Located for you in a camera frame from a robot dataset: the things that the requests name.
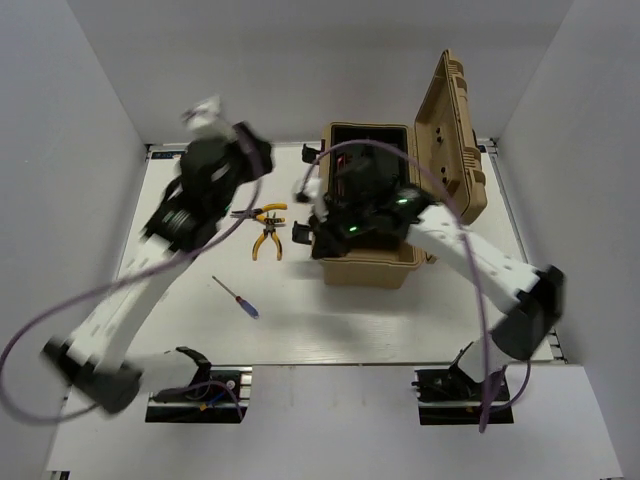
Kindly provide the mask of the black toolbox inner tray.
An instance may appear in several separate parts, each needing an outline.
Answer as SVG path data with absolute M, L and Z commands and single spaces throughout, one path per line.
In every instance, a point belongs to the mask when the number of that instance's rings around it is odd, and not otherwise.
M 329 128 L 329 146 L 351 140 L 374 140 L 391 145 L 402 152 L 408 151 L 408 134 L 405 127 L 367 126 L 346 123 L 335 123 Z M 335 180 L 337 173 L 354 160 L 369 158 L 376 165 L 381 177 L 388 182 L 403 185 L 409 182 L 410 173 L 407 162 L 387 150 L 371 145 L 349 145 L 336 149 L 329 156 L 328 192 L 342 200 L 349 194 L 348 187 L 341 179 Z

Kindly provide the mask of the blue label sticker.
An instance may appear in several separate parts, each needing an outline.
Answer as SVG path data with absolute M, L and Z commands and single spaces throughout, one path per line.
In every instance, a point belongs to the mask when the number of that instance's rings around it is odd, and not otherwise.
M 149 160 L 179 160 L 184 154 L 183 150 L 152 151 L 148 155 Z

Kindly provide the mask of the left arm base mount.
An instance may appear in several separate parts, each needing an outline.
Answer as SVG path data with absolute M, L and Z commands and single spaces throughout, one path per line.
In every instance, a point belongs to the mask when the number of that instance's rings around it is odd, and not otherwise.
M 142 380 L 149 424 L 239 424 L 249 406 L 252 369 L 214 366 L 181 346 L 147 358 Z

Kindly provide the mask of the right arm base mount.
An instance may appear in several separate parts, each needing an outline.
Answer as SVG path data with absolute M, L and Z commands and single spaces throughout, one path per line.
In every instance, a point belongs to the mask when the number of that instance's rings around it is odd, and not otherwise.
M 491 405 L 488 423 L 514 423 L 511 394 L 504 373 L 492 375 L 492 389 L 499 389 Z M 447 368 L 418 368 L 411 383 L 418 401 L 421 426 L 470 426 L 480 423 L 482 386 L 469 386 Z

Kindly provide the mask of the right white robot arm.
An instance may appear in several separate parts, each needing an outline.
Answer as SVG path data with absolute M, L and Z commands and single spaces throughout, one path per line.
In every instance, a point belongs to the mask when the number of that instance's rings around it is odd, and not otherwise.
M 398 289 L 429 256 L 471 282 L 480 302 L 502 313 L 449 367 L 453 390 L 472 399 L 488 379 L 510 364 L 531 359 L 562 315 L 564 273 L 517 260 L 461 224 L 442 200 L 421 184 L 389 179 L 364 159 L 342 172 L 344 197 L 320 178 L 305 175 L 294 198 L 311 206 L 312 257 L 329 285 Z

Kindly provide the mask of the long brown hex key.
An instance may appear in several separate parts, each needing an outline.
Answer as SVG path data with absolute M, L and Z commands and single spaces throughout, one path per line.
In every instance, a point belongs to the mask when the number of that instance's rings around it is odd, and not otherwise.
M 344 196 L 344 181 L 342 178 L 342 171 L 347 166 L 348 158 L 346 154 L 340 155 L 336 159 L 335 172 L 334 172 L 334 192 L 337 198 Z

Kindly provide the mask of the tan plastic toolbox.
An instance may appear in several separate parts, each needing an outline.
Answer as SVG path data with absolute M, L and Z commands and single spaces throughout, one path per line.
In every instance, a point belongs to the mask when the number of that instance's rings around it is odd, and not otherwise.
M 486 177 L 468 108 L 463 64 L 445 50 L 412 125 L 331 122 L 319 163 L 294 197 L 313 207 L 292 240 L 308 245 L 324 281 L 398 289 L 423 263 L 440 259 L 422 239 L 408 240 L 420 215 L 454 204 L 463 224 L 487 206 Z

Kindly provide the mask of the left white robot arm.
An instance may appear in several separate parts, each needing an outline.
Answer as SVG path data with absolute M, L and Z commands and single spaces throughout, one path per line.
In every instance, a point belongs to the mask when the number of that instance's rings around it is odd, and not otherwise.
M 166 187 L 146 222 L 128 268 L 134 282 L 113 290 L 65 339 L 50 339 L 46 360 L 105 413 L 125 410 L 142 393 L 182 391 L 199 399 L 211 387 L 211 364 L 188 347 L 133 358 L 128 349 L 165 292 L 212 240 L 238 188 L 273 169 L 272 147 L 245 122 L 232 136 L 201 134 L 179 160 L 179 175 Z

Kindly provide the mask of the yellow diagonal cutter pliers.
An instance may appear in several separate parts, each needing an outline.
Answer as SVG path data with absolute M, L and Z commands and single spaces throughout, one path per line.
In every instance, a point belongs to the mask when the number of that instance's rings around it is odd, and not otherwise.
M 276 214 L 270 215 L 259 214 L 256 217 L 256 221 L 262 224 L 263 230 L 260 236 L 256 239 L 252 247 L 252 260 L 257 261 L 262 244 L 266 239 L 271 239 L 276 246 L 276 260 L 281 261 L 283 257 L 282 242 L 277 234 L 277 230 L 283 227 L 286 223 L 286 219 L 283 217 L 277 217 Z

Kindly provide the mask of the yellow needle-nose pliers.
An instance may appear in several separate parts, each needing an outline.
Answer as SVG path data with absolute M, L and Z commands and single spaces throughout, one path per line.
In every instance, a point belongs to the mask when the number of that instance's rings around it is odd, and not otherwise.
M 250 218 L 253 220 L 264 217 L 268 212 L 275 210 L 287 210 L 288 205 L 286 203 L 269 203 L 264 205 L 263 207 L 253 208 L 249 213 L 245 210 L 236 210 L 230 213 L 232 218 Z

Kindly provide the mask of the red blue screwdriver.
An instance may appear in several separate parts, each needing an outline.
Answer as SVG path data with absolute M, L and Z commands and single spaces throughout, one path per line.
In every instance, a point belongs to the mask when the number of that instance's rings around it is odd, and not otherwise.
M 248 302 L 242 296 L 237 295 L 226 284 L 224 284 L 218 277 L 212 276 L 212 279 L 234 299 L 234 301 L 240 306 L 240 308 L 249 317 L 253 319 L 258 319 L 260 317 L 258 310 L 250 302 Z

